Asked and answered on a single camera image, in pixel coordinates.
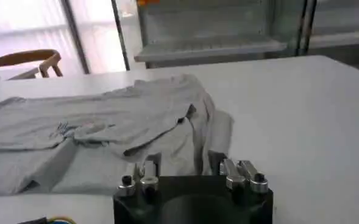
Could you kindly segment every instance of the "yellow cable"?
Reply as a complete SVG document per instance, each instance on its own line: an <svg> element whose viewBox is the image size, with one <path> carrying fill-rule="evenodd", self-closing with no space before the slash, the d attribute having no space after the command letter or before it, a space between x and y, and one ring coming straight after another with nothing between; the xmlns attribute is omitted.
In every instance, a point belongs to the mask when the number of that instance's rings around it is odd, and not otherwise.
<svg viewBox="0 0 359 224"><path fill-rule="evenodd" d="M67 216L55 216L55 217L48 219L48 223L51 223L54 221L66 221L66 222L69 222L70 224L76 224L76 222L74 220L72 220L71 218L69 218Z"/></svg>

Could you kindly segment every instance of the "table surface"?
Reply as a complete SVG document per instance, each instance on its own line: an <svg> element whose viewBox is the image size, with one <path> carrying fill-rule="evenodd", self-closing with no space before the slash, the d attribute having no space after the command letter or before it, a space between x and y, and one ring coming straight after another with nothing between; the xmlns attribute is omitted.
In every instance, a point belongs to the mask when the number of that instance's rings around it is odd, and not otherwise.
<svg viewBox="0 0 359 224"><path fill-rule="evenodd" d="M35 74L38 72L37 67L0 69L0 81L34 79Z"/></svg>
<svg viewBox="0 0 359 224"><path fill-rule="evenodd" d="M232 115L230 156L249 159L266 174L274 223L359 223L359 70L329 58L0 82L0 100L103 93L183 73L196 75L216 106ZM63 210L57 200L71 208ZM15 223L12 214L22 221L56 212L79 224L113 218L109 197L0 197L0 223Z"/></svg>

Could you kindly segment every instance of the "wooden chair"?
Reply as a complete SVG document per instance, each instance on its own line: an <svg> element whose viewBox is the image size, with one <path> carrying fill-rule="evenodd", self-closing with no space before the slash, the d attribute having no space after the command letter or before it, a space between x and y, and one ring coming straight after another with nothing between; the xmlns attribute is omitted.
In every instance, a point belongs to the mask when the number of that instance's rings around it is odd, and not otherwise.
<svg viewBox="0 0 359 224"><path fill-rule="evenodd" d="M38 67L44 78L49 78L48 69L51 66L57 76L63 77L61 70L57 66L60 59L62 59L60 54L52 49L23 51L0 57L0 67L44 60Z"/></svg>

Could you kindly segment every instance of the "cable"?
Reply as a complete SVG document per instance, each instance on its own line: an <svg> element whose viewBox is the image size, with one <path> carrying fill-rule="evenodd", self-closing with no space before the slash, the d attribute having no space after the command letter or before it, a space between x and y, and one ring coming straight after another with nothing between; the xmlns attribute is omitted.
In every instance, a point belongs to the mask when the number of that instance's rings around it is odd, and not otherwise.
<svg viewBox="0 0 359 224"><path fill-rule="evenodd" d="M69 224L69 222L66 222L66 221L54 221L54 222L51 222L51 224Z"/></svg>
<svg viewBox="0 0 359 224"><path fill-rule="evenodd" d="M66 221L70 224L76 224L76 222L74 220L72 220L71 218L69 218L67 216L55 216L55 217L48 219L48 223L53 223L55 221Z"/></svg>

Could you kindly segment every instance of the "gray t-shirt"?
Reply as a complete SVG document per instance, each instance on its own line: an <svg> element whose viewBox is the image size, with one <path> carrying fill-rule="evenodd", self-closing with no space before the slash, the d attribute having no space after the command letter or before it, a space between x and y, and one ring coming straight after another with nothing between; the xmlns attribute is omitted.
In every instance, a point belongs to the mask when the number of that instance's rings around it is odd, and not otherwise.
<svg viewBox="0 0 359 224"><path fill-rule="evenodd" d="M192 75L93 96L13 97L0 102L0 195L112 194L151 155L161 175L207 173L205 151L228 147L230 124Z"/></svg>

